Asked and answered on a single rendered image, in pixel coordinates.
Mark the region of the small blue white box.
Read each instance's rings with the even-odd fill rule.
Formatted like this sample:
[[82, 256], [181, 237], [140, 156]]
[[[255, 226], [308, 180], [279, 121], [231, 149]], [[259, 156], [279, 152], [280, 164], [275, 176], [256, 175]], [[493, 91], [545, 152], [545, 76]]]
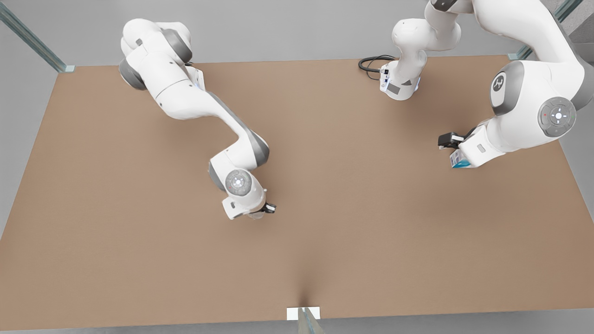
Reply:
[[472, 165], [468, 161], [461, 149], [456, 149], [450, 155], [450, 163], [452, 168], [471, 168]]

